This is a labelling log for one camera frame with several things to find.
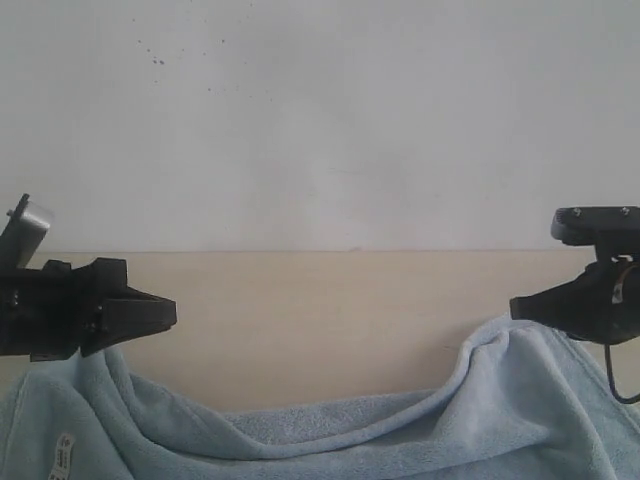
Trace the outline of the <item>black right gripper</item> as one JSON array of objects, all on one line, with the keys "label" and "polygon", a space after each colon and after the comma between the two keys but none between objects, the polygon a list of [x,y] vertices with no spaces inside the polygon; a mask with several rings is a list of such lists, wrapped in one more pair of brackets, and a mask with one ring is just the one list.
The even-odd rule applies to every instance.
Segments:
[{"label": "black right gripper", "polygon": [[513,320],[531,320],[574,340],[619,345],[639,336],[639,262],[593,262],[585,277],[509,300]]}]

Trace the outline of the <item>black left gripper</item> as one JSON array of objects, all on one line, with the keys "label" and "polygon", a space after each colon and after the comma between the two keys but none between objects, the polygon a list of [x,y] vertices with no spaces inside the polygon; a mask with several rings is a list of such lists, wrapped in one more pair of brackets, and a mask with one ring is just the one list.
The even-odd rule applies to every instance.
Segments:
[{"label": "black left gripper", "polygon": [[63,360],[79,350],[88,357],[169,331],[177,319],[175,301],[128,287],[123,259],[1,270],[3,356]]}]

